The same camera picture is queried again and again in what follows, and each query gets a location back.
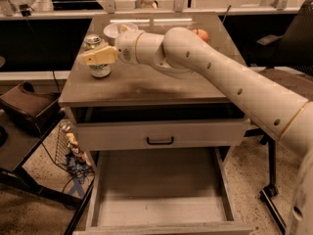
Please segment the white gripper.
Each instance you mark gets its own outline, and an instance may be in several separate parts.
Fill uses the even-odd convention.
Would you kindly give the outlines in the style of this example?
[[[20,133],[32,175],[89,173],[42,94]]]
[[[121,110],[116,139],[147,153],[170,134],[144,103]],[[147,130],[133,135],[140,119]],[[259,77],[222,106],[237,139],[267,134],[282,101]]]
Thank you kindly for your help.
[[[86,65],[109,65],[115,63],[118,57],[127,64],[135,65],[138,63],[136,45],[144,30],[132,30],[126,24],[120,24],[117,30],[120,35],[114,41],[116,49],[112,46],[106,46],[84,52],[82,60]]]

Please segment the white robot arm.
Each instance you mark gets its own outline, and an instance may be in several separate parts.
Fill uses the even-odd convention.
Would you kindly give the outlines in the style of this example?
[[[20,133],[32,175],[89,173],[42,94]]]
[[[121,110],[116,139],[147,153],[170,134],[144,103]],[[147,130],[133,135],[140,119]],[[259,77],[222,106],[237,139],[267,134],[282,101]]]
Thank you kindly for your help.
[[[286,234],[313,234],[313,103],[308,99],[219,53],[184,27],[166,34],[128,29],[113,46],[100,45],[78,60],[87,66],[121,60],[175,78],[192,72],[206,78],[273,139],[303,156]]]

